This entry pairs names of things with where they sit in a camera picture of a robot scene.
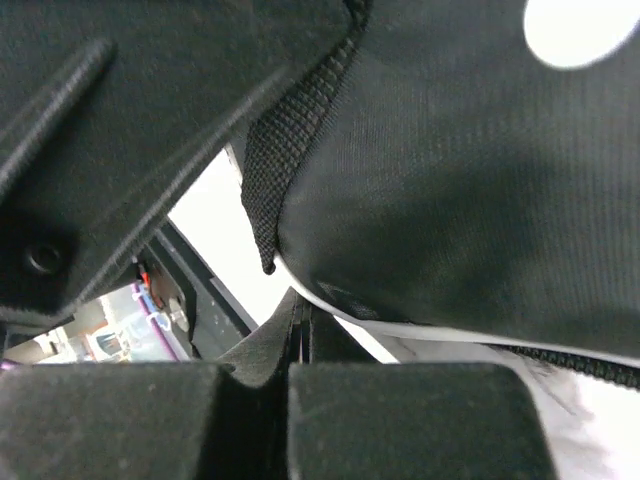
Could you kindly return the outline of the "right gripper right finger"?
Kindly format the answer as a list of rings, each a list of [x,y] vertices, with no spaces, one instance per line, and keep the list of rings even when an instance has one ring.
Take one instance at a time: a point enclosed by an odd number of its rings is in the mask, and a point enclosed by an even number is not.
[[[305,304],[304,361],[288,373],[293,479],[551,479],[533,397],[485,362],[382,364]]]

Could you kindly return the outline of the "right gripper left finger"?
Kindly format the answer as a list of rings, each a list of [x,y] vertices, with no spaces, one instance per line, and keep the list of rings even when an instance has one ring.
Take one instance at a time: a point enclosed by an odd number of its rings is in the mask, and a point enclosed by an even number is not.
[[[283,479],[300,298],[213,362],[20,366],[1,377],[5,479]]]

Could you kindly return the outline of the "black racket cover bag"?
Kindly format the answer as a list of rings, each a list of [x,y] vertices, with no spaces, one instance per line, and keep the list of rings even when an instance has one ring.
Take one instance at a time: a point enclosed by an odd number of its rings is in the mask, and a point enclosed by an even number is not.
[[[560,70],[521,1],[350,1],[233,144],[262,268],[388,332],[639,385],[639,33]]]

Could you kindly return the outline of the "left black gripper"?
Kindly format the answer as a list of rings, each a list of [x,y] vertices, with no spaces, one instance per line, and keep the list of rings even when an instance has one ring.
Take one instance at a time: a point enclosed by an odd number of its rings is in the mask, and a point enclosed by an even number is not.
[[[61,320],[112,286],[238,136],[270,261],[359,31],[356,1],[3,2],[2,318]]]

